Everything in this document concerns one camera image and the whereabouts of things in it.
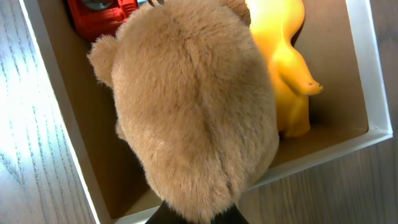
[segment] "white box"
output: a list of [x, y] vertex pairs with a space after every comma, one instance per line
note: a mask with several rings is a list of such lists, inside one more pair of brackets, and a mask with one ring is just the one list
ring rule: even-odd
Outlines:
[[[62, 0], [20, 0], [68, 131], [72, 157], [95, 220], [139, 223], [160, 205], [127, 144], [114, 133], [110, 90], [86, 59], [90, 45], [72, 27]], [[325, 91], [310, 99], [313, 129], [282, 141], [253, 187], [392, 137], [369, 0], [304, 0], [295, 47]]]

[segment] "black object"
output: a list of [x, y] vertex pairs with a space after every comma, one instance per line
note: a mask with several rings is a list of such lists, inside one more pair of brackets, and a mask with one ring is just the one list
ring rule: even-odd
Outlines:
[[[159, 209], [151, 216], [146, 224], [195, 224], [186, 221], [181, 215], [177, 214], [174, 210], [170, 209], [166, 202], [163, 202]], [[211, 224], [249, 224], [243, 217], [235, 204], [232, 205], [227, 211], [218, 214]]]

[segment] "teddy bear ear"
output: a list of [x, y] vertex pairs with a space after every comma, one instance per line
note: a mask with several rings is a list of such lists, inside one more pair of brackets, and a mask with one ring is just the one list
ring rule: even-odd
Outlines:
[[97, 80], [105, 83], [110, 88], [113, 87], [111, 72], [117, 49], [117, 40], [113, 36], [104, 35], [97, 38], [91, 47], [90, 53], [87, 55], [88, 60], [94, 67]]
[[247, 26], [250, 26], [250, 11], [245, 0], [219, 0], [219, 2], [228, 6]]

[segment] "wooden surface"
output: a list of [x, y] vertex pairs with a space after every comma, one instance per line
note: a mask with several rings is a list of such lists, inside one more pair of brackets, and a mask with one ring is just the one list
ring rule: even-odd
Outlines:
[[0, 223], [94, 223], [18, 0], [0, 1]]
[[251, 224], [398, 223], [398, 1], [371, 3], [394, 138], [246, 193]]
[[[398, 2], [372, 0], [395, 132]], [[18, 0], [0, 0], [0, 224], [94, 223]], [[252, 223], [398, 223], [396, 137], [248, 192]]]

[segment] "toy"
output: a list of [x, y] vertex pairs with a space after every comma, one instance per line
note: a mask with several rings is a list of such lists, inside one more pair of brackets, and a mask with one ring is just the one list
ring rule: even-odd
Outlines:
[[267, 61], [277, 104], [278, 130], [297, 137], [310, 130], [308, 96], [323, 90], [290, 43], [304, 20], [302, 0], [246, 0], [252, 36]]
[[152, 190], [192, 222], [232, 206], [279, 144], [248, 17], [243, 0], [145, 3], [88, 56]]
[[101, 7], [93, 1], [68, 0], [77, 32], [89, 42], [103, 34], [114, 35], [129, 15], [138, 9], [137, 0], [103, 0], [107, 2], [103, 6], [105, 10], [100, 10]]

